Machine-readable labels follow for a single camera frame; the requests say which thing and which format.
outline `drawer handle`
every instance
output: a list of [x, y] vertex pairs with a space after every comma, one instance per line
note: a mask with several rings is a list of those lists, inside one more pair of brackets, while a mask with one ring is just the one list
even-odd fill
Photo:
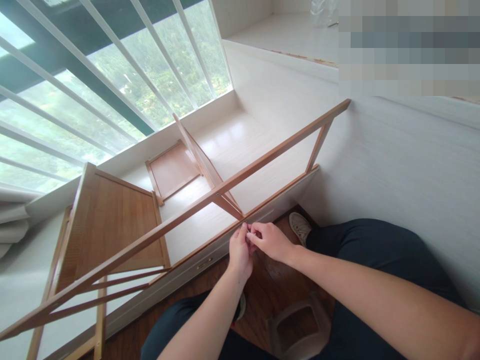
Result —
[[209, 262], [211, 262], [213, 259], [214, 259], [213, 257], [209, 258], [209, 259], [208, 259], [207, 261], [205, 261], [202, 265], [198, 265], [198, 266], [196, 267], [196, 269], [197, 269], [197, 270], [200, 270], [200, 269], [203, 268], [205, 265], [207, 265]]

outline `plastic bag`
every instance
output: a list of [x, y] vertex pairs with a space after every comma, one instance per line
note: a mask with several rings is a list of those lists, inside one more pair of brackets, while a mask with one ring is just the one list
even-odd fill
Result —
[[311, 0], [310, 14], [313, 26], [326, 28], [338, 21], [339, 0]]

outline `hand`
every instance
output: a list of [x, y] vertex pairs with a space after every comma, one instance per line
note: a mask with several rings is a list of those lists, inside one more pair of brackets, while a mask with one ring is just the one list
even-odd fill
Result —
[[252, 275], [254, 268], [252, 255], [257, 249], [255, 245], [247, 240], [246, 234], [247, 223], [244, 222], [230, 238], [230, 263], [228, 264], [228, 268], [244, 282], [247, 282], [250, 275]]
[[294, 244], [274, 224], [254, 222], [246, 237], [273, 260], [285, 263]]

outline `forearm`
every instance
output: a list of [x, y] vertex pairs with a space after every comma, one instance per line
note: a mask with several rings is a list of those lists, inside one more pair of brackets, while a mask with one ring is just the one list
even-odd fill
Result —
[[480, 317], [409, 281], [301, 246], [284, 261], [300, 271], [408, 359], [477, 354]]
[[208, 297], [158, 357], [217, 359], [235, 315], [246, 279], [228, 267]]

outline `window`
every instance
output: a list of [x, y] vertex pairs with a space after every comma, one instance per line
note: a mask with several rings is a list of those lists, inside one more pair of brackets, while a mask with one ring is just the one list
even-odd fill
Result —
[[0, 2], [0, 183], [47, 193], [232, 88], [208, 0], [30, 1]]
[[[34, 41], [22, 30], [11, 22], [5, 15], [0, 12], [0, 36], [7, 40], [17, 49], [21, 49]], [[0, 48], [0, 57], [8, 54], [7, 51]]]

